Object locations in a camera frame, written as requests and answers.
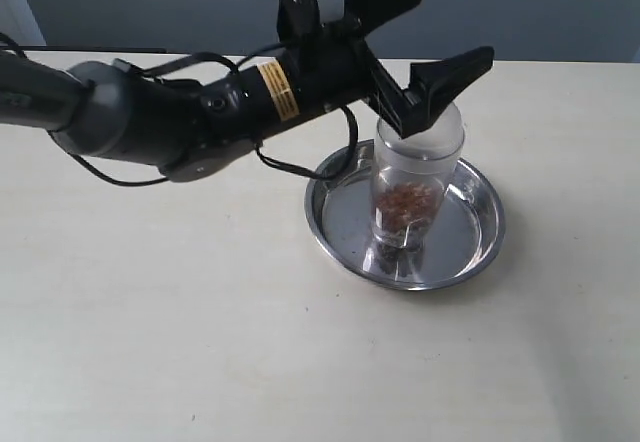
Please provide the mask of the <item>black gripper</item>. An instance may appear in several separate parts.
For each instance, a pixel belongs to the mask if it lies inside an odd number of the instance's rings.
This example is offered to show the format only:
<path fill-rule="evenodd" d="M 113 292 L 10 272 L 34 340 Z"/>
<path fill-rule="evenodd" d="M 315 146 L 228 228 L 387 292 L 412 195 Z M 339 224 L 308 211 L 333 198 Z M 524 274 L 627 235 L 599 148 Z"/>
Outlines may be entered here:
<path fill-rule="evenodd" d="M 353 17 L 327 24 L 289 47 L 289 83 L 297 126 L 364 100 L 395 132 L 407 138 L 431 128 L 454 100 L 493 67 L 495 50 L 481 46 L 432 62 L 410 65 L 401 88 L 369 48 L 364 30 L 416 8 L 422 0 L 345 0 Z"/>

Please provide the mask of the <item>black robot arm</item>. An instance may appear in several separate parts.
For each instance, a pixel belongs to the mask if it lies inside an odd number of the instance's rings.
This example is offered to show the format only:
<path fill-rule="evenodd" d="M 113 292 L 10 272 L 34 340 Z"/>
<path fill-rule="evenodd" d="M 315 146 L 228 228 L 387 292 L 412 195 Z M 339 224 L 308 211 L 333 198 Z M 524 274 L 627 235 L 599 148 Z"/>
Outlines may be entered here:
<path fill-rule="evenodd" d="M 263 142 L 358 100 L 401 137 L 430 129 L 494 62 L 490 46 L 414 63 L 401 87 L 367 45 L 369 33 L 421 0 L 279 0 L 272 59 L 198 52 L 150 68 L 117 59 L 57 70 L 1 39 L 1 120 L 44 130 L 71 158 L 153 166 L 184 183 L 259 153 Z"/>

